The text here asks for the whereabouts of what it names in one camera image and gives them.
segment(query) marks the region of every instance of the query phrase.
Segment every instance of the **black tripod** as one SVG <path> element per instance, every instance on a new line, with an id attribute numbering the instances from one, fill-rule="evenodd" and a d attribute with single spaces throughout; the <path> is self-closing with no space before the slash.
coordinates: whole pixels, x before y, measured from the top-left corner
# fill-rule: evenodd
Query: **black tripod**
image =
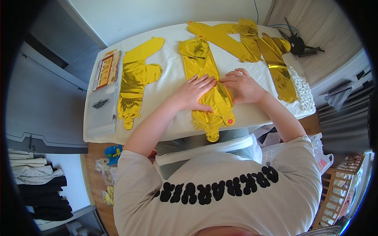
<path id="1" fill-rule="evenodd" d="M 289 26 L 289 30 L 291 33 L 291 36 L 288 37 L 284 32 L 282 32 L 280 29 L 278 29 L 281 33 L 281 35 L 286 39 L 287 41 L 290 42 L 291 49 L 290 52 L 293 53 L 294 55 L 297 55 L 298 57 L 305 57 L 305 56 L 310 56 L 310 55 L 315 55 L 317 52 L 316 51 L 321 51 L 325 52 L 320 49 L 320 47 L 310 47 L 306 46 L 305 43 L 303 42 L 303 39 L 297 36 L 297 32 L 293 34 L 293 31 L 291 30 Z"/>

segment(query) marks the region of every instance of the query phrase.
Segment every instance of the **hand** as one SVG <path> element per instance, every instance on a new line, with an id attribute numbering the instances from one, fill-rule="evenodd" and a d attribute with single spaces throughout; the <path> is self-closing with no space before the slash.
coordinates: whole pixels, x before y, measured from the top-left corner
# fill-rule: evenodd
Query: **hand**
<path id="1" fill-rule="evenodd" d="M 219 80 L 228 88 L 233 88 L 237 95 L 234 97 L 235 104 L 259 103 L 268 93 L 243 69 L 235 69 L 225 74 L 225 78 Z"/>
<path id="2" fill-rule="evenodd" d="M 200 110 L 213 112 L 210 106 L 200 104 L 198 101 L 206 92 L 212 89 L 217 81 L 214 76 L 209 77 L 208 74 L 198 78 L 198 75 L 193 76 L 180 86 L 166 102 L 181 110 Z"/>

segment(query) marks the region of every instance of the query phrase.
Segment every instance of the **white cabinet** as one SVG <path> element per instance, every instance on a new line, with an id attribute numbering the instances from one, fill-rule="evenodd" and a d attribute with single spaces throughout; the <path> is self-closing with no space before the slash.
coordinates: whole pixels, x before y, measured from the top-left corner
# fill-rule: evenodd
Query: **white cabinet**
<path id="1" fill-rule="evenodd" d="M 8 147 L 39 153 L 87 153 L 83 141 L 87 87 L 24 43 L 9 82 Z"/>

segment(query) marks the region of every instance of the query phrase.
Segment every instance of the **white plastic clips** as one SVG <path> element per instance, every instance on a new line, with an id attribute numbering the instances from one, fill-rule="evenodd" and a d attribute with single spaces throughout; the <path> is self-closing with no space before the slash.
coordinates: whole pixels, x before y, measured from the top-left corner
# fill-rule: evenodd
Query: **white plastic clips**
<path id="1" fill-rule="evenodd" d="M 298 99 L 302 104 L 302 111 L 315 111 L 314 97 L 311 94 L 310 85 L 306 82 L 306 78 L 300 77 L 292 66 L 289 69 L 293 74 L 292 79 L 294 80 L 295 89 L 299 94 Z"/>

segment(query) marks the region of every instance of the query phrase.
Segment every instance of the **person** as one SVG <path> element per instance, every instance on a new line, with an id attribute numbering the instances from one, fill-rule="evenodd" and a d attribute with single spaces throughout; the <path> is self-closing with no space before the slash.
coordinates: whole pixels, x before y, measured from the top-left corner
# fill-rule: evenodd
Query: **person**
<path id="1" fill-rule="evenodd" d="M 147 156 L 181 110 L 216 85 L 208 75 L 179 87 L 130 135 L 118 160 L 114 218 L 120 235 L 255 236 L 306 232 L 322 191 L 312 144 L 298 120 L 245 69 L 219 80 L 235 104 L 255 103 L 286 143 L 270 166 L 232 153 L 194 156 L 164 181 Z"/>

